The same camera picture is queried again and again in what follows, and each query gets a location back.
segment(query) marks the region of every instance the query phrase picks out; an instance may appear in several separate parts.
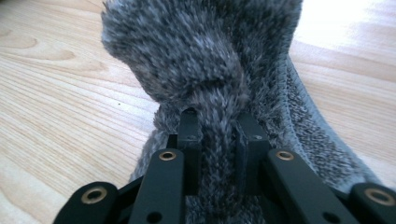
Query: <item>cloth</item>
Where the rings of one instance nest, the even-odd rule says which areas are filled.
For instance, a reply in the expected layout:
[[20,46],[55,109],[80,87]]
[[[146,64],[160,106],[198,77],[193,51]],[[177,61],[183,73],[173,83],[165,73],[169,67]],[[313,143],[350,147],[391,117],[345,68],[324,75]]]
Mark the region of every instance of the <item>cloth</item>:
[[202,180],[187,197],[187,223],[263,223],[259,196],[237,193],[234,132],[251,113],[270,144],[297,152],[330,187],[379,182],[319,114],[289,58],[299,0],[110,0],[106,50],[128,64],[160,103],[132,175],[177,133],[181,111],[197,110]]

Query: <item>wood grain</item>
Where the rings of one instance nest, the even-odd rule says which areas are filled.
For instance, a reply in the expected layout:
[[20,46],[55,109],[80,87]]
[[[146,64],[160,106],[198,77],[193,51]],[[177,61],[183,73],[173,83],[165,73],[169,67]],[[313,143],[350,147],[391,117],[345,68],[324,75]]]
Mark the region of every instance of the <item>wood grain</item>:
[[[158,105],[100,42],[100,0],[0,1],[0,223],[125,185]],[[290,56],[323,116],[396,188],[396,3],[307,0]]]

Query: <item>fluffy gray fabric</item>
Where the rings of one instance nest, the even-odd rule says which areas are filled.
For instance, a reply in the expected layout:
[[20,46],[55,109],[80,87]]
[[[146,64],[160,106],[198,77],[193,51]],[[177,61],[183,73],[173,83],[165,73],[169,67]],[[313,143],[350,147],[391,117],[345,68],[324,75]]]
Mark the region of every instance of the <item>fluffy gray fabric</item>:
[[177,133],[181,111],[198,112],[203,176],[199,195],[187,198],[188,223],[263,223],[259,198],[239,195],[234,184],[233,132],[241,111],[255,116],[273,147],[299,153],[329,186],[348,191],[378,182],[326,124],[290,61],[300,10],[299,0],[106,3],[106,49],[161,104],[132,179]]

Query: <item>wooden table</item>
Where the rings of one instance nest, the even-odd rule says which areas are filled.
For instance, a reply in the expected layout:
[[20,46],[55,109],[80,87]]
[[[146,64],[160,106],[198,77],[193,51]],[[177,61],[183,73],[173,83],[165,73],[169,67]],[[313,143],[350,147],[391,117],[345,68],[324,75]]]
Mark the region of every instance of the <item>wooden table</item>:
[[[125,185],[158,105],[101,42],[101,0],[0,0],[0,223]],[[290,56],[336,132],[396,187],[396,2],[307,0]]]

